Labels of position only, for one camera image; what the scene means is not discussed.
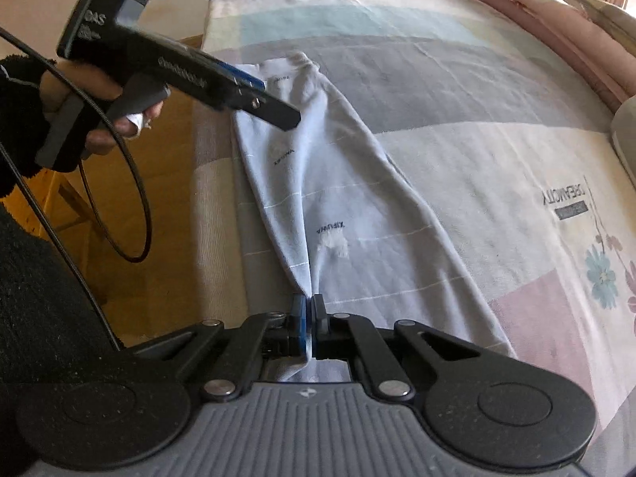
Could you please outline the person's left hand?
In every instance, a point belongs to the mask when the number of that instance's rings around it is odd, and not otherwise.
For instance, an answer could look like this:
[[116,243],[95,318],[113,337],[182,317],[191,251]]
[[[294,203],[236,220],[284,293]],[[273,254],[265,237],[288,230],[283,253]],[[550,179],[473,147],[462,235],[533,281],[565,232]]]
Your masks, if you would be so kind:
[[[63,60],[58,62],[56,68],[86,96],[99,103],[103,111],[108,110],[112,102],[123,94],[123,88],[118,83],[94,66]],[[41,76],[39,91],[44,112],[48,114],[56,113],[72,93],[71,88],[50,71],[45,71]],[[136,139],[141,133],[141,128],[125,115],[118,117],[112,124],[125,140]],[[116,141],[107,128],[94,128],[86,134],[85,155],[106,155],[115,147]]]

